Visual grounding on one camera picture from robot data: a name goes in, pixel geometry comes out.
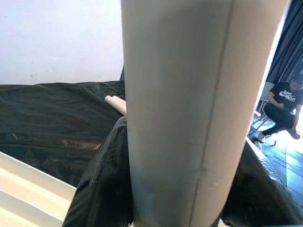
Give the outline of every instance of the blue floor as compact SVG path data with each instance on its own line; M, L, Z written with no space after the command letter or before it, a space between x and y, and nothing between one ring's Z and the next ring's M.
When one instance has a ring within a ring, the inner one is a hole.
M263 131L272 126L273 123L269 122L260 127L260 130ZM282 181L303 207L303 135L299 140L294 140L288 132L279 132L266 138L262 149Z

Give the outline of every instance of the cylindrical pillar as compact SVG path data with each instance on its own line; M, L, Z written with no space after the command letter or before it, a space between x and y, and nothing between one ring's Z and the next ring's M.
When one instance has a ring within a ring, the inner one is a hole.
M218 218L288 2L122 0L135 227Z

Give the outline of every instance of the man's arm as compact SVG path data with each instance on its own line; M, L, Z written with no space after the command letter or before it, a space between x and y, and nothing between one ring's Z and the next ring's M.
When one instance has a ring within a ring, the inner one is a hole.
M293 125L293 127L291 129L292 133L296 132L296 127L297 127L297 124L298 124L298 121L299 121L299 116L300 116L301 108L302 108L302 105L297 105L296 108L295 108L294 125Z
M283 109L284 108L284 104L283 103L277 103L274 99L275 94L272 92L269 92L267 99L270 103L274 104L276 107L278 107L279 109Z

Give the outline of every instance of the chair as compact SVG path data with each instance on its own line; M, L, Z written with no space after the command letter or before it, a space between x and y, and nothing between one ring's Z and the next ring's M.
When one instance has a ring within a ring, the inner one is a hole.
M274 87L273 83L265 82L265 85L264 85L264 88L263 88L263 91L262 91L262 94L261 94L261 98L260 98L260 101L261 101L260 107L258 108L258 111L254 111L254 114L256 114L259 117L259 119L256 120L255 122L253 122L251 124L251 126L253 126L255 123L258 123L260 121L262 121L262 123L257 128L255 128L254 130L252 130L252 132L250 132L249 135L253 135L262 125L264 125L267 121L270 120L270 118L267 117L267 115L264 113L263 107L267 103L267 101L268 101L267 96L269 94L269 91L273 87Z

